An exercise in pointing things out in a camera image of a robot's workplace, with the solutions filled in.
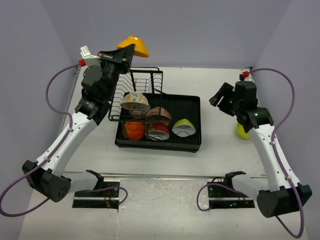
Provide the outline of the orange bowl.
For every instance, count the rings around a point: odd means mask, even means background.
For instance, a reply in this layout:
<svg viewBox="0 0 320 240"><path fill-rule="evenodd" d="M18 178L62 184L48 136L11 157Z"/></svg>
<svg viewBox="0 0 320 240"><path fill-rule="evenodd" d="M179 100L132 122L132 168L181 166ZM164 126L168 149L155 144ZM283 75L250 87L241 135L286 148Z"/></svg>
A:
<svg viewBox="0 0 320 240"><path fill-rule="evenodd" d="M139 141L145 136L145 125L142 122L125 122L122 135L130 141Z"/></svg>

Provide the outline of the pink flower bowl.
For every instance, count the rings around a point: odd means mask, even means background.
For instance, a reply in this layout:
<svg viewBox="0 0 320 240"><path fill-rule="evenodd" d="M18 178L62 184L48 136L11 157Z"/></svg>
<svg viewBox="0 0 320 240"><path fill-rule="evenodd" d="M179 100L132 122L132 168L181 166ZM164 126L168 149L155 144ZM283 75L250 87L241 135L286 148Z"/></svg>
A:
<svg viewBox="0 0 320 240"><path fill-rule="evenodd" d="M171 114L165 108L160 106L150 109L146 114L146 118L149 120L160 121L166 126L169 126L172 122Z"/></svg>

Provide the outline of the brown patterned bowl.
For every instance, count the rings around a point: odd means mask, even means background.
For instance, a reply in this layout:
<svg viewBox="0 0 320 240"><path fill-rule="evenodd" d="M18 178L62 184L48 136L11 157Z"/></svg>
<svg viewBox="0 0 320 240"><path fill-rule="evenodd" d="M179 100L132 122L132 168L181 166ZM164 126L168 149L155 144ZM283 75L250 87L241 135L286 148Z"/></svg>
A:
<svg viewBox="0 0 320 240"><path fill-rule="evenodd" d="M133 119L145 119L149 110L129 110L128 112Z"/></svg>

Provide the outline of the white floral bowl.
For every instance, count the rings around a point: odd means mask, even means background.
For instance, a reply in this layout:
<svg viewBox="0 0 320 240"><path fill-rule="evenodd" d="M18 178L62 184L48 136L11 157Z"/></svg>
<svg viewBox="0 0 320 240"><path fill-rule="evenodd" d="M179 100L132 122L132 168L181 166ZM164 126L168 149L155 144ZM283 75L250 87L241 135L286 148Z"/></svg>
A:
<svg viewBox="0 0 320 240"><path fill-rule="evenodd" d="M123 100L120 104L123 109L126 110L150 110L150 105L148 99L138 91L129 92L123 97Z"/></svg>

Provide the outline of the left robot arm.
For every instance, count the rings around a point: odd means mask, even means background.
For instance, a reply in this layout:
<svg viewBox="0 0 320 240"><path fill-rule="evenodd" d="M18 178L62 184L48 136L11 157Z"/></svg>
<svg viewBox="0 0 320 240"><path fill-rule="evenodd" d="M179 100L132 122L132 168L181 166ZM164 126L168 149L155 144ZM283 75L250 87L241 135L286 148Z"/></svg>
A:
<svg viewBox="0 0 320 240"><path fill-rule="evenodd" d="M53 144L36 161L26 161L22 171L28 184L57 203L68 193L103 193L103 177L93 171L66 174L65 168L84 139L102 122L111 109L120 75L129 72L135 44L92 55L87 46L80 49L81 67L86 67L81 81L82 97L69 114L69 123Z"/></svg>

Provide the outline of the red bowl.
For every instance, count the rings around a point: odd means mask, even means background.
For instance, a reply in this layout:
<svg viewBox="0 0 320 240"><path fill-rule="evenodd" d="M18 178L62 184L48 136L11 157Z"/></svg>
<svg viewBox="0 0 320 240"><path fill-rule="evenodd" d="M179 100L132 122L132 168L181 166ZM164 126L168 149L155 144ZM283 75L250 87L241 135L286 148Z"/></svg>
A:
<svg viewBox="0 0 320 240"><path fill-rule="evenodd" d="M151 140L155 141L166 141L170 138L169 129L163 122L150 124L147 134Z"/></svg>

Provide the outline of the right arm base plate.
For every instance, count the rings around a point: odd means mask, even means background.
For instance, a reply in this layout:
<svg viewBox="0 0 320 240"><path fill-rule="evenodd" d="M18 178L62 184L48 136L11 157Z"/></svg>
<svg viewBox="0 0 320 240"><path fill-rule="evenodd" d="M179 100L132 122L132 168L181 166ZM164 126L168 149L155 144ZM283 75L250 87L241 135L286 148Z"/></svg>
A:
<svg viewBox="0 0 320 240"><path fill-rule="evenodd" d="M207 186L208 196L210 198L247 198L248 196L230 191L224 187L223 182L213 182L214 185Z"/></svg>

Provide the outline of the yellow bowl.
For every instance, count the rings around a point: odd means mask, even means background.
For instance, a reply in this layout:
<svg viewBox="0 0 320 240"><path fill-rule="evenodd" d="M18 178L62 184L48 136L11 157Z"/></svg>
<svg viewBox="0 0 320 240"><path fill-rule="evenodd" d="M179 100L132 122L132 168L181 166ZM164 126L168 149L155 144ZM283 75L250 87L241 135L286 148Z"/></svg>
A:
<svg viewBox="0 0 320 240"><path fill-rule="evenodd" d="M134 45L134 56L141 58L148 58L150 56L149 51L144 44L144 41L136 36L129 36L127 39L120 42L117 45L117 49L123 49L132 44Z"/></svg>

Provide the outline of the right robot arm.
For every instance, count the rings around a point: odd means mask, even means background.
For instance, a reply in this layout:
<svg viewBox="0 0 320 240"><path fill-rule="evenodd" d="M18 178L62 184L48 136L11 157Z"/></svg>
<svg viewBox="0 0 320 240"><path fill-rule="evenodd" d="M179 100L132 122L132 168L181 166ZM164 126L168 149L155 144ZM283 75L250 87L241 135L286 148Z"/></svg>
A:
<svg viewBox="0 0 320 240"><path fill-rule="evenodd" d="M260 184L243 171L225 175L223 191L233 197L242 193L257 202L266 218L297 212L309 200L312 190L301 184L280 146L269 110L258 106L257 87L251 81L224 83L210 98L210 104L236 120L253 142L267 177Z"/></svg>

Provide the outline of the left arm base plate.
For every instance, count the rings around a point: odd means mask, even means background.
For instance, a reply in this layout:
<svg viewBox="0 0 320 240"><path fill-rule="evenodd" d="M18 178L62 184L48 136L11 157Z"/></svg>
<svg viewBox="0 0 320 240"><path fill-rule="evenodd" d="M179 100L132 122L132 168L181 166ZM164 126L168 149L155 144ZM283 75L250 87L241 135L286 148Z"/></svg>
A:
<svg viewBox="0 0 320 240"><path fill-rule="evenodd" d="M78 191L74 194L74 197L77 198L117 198L119 196L119 186L118 182L108 183L107 185L103 185L102 188L110 188L109 190L99 191L99 192L84 192Z"/></svg>

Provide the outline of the lime green bowl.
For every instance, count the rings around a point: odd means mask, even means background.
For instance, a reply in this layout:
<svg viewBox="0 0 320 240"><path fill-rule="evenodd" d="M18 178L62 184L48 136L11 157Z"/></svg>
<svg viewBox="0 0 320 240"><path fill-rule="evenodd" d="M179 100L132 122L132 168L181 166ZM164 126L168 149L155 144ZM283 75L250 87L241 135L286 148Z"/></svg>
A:
<svg viewBox="0 0 320 240"><path fill-rule="evenodd" d="M250 136L245 132L243 126L240 123L236 125L237 135L243 140L250 140Z"/></svg>
<svg viewBox="0 0 320 240"><path fill-rule="evenodd" d="M181 138L186 138L196 133L195 126L186 118L178 120L172 127L172 132Z"/></svg>

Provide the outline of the black drip tray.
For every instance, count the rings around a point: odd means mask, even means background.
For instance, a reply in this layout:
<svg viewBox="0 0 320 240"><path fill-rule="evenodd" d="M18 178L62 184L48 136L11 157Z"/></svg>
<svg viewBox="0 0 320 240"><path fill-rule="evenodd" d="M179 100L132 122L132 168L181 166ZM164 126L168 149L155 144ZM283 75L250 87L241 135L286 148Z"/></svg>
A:
<svg viewBox="0 0 320 240"><path fill-rule="evenodd" d="M196 153L202 143L201 130L201 99L198 96L177 94L145 94L149 105L163 107L171 115L168 140L152 140L143 137L141 140L132 141L123 135L123 127L126 120L118 123L115 135L115 144L119 148L140 148L152 150L181 151ZM195 127L195 134L187 137L179 137L172 132L173 125L182 119L189 120Z"/></svg>

